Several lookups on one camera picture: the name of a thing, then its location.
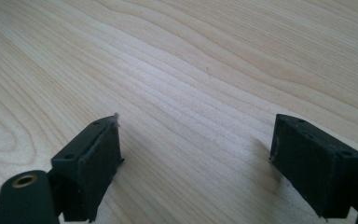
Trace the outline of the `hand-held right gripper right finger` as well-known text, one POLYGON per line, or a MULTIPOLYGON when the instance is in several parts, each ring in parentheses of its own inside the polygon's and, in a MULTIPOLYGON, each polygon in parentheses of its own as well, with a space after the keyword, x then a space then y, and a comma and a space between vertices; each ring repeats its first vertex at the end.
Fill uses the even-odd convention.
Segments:
POLYGON ((348 215, 357 150, 303 119, 278 114, 270 161, 318 216, 348 215))

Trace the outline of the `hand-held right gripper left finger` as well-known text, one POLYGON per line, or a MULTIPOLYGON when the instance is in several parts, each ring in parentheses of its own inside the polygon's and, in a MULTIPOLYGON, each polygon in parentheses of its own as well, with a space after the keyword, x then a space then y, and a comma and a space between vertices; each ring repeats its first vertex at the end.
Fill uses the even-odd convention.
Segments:
POLYGON ((51 159, 56 204, 66 221, 96 219, 123 161, 117 114, 93 121, 51 159))

